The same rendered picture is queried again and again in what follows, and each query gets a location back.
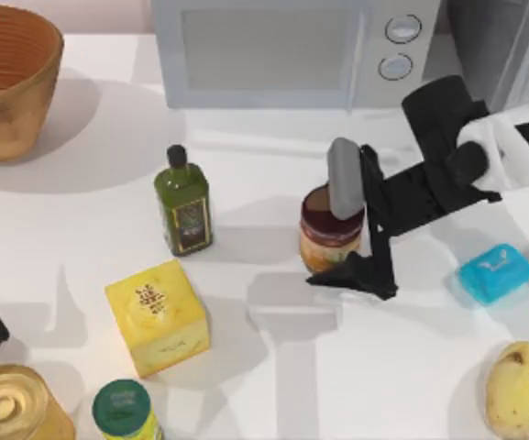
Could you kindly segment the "jar with maroon lid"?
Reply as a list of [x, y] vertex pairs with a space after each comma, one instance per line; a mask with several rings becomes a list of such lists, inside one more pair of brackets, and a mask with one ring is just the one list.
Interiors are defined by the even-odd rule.
[[306, 268], [322, 272], [357, 252], [364, 220], [364, 210], [346, 220], [336, 218], [327, 183], [311, 190], [303, 199], [300, 218], [300, 254]]

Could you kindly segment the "blue soap box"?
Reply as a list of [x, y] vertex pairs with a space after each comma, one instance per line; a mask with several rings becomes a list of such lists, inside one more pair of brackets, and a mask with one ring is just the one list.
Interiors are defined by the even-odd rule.
[[457, 280], [474, 300], [489, 305], [529, 282], [529, 260], [516, 247], [499, 244], [463, 264]]

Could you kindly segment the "round microwave knob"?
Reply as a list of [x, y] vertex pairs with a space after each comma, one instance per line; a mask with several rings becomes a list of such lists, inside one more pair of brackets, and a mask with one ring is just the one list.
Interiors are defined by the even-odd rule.
[[385, 81], [396, 82], [413, 71], [413, 60], [406, 54], [396, 53], [383, 58], [378, 65], [378, 74]]
[[422, 22], [415, 15], [391, 18], [385, 27], [385, 35], [394, 44], [406, 44], [416, 39], [422, 31]]

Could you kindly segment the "yellow box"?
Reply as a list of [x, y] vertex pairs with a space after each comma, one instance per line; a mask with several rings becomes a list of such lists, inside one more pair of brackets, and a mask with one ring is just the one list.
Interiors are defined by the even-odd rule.
[[141, 378], [211, 346], [204, 305], [176, 259], [106, 286], [105, 295]]

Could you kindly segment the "yellow potato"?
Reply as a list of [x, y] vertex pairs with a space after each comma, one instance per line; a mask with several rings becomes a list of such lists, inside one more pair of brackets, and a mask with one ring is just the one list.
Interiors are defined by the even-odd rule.
[[529, 341], [510, 343], [493, 363], [485, 414], [501, 440], [529, 440]]

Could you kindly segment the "pale microwave oven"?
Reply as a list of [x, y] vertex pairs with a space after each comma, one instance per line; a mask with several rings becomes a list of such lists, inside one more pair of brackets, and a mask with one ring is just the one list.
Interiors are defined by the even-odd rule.
[[[172, 108], [398, 106], [419, 87], [441, 0], [151, 0], [162, 80]], [[394, 44], [385, 27], [415, 15], [422, 31]], [[378, 74], [396, 53], [413, 71]]]

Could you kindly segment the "yellow bottle with green cap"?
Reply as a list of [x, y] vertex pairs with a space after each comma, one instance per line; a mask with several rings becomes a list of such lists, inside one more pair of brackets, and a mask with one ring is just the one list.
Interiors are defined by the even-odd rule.
[[116, 379], [94, 397], [92, 415], [104, 440], [165, 440], [146, 389], [132, 379]]

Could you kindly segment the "golden can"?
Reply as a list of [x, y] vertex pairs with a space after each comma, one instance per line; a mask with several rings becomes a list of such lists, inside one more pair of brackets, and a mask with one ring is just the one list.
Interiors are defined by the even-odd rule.
[[71, 417], [33, 368], [0, 365], [0, 440], [76, 440]]

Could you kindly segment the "brown woven basket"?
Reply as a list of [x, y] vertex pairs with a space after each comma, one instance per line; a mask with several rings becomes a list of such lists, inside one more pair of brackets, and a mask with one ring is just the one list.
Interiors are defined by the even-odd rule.
[[21, 158], [35, 147], [63, 50], [63, 35], [47, 18], [0, 4], [0, 162]]

